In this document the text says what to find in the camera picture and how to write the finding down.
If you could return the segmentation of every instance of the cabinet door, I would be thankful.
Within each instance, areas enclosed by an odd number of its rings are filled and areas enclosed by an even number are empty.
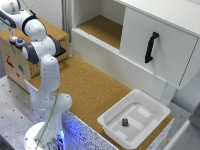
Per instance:
[[[148,43],[153,32],[151,56],[145,63]],[[126,8],[120,54],[163,79],[179,86],[198,38],[152,17]]]

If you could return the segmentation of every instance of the brown cork surface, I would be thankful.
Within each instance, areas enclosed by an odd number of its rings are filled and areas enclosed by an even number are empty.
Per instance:
[[[118,49],[120,48],[123,26],[118,23],[98,16],[77,27]]]
[[[55,39],[59,40],[65,36],[68,36],[66,32],[60,30],[56,26],[50,24],[49,22],[45,21],[42,18],[39,18],[39,19],[45,25],[47,34],[52,35]],[[25,43],[30,43],[33,41],[30,37],[26,36],[21,30],[14,29],[14,34],[18,36],[19,39],[23,39]],[[5,29],[3,31],[0,31],[0,37],[4,39],[5,41],[9,42],[9,38],[10,38],[9,30]]]
[[[72,96],[73,105],[70,111],[119,149],[123,149],[104,133],[102,126],[97,122],[97,118],[130,93],[131,89],[78,56],[74,55],[59,65],[61,77],[59,92]],[[40,76],[29,82],[39,88],[41,84]],[[145,150],[172,119],[173,116],[169,115],[137,150]]]

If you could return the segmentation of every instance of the white tray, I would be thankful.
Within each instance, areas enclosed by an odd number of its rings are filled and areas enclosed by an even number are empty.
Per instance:
[[[105,133],[125,149],[136,149],[169,115],[170,109],[140,90],[133,90],[97,120]],[[122,119],[129,125],[122,126]]]

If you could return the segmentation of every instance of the door handle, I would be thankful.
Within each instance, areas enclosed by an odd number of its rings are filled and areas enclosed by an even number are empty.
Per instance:
[[[153,60],[153,57],[151,56],[151,52],[152,52],[152,49],[153,49],[154,40],[158,37],[159,37],[159,34],[156,33],[156,32],[153,32],[151,38],[149,39],[147,52],[146,52],[146,56],[145,56],[145,63],[146,64]]]

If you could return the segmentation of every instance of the brown object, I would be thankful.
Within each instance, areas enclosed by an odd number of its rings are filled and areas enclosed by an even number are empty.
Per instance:
[[[119,149],[123,149],[105,134],[97,118],[130,93],[131,89],[75,55],[60,63],[60,77],[59,92],[70,94],[73,99],[70,111]],[[37,76],[29,82],[39,88],[41,78]],[[173,115],[169,115],[137,150],[145,150],[172,119]]]
[[[40,18],[47,29],[47,33],[56,38],[61,46],[66,50],[66,53],[59,56],[59,62],[69,57],[69,35],[64,31],[58,29],[52,24]],[[14,29],[14,34],[23,39],[26,43],[33,40],[27,37],[22,31]],[[27,90],[24,79],[30,80],[40,73],[39,64],[33,65],[29,63],[22,55],[21,48],[17,48],[14,44],[10,44],[10,32],[8,29],[0,31],[0,51],[4,62],[6,74],[17,82],[21,87]]]
[[[98,16],[77,27],[118,49],[120,48],[123,26],[118,23]]]

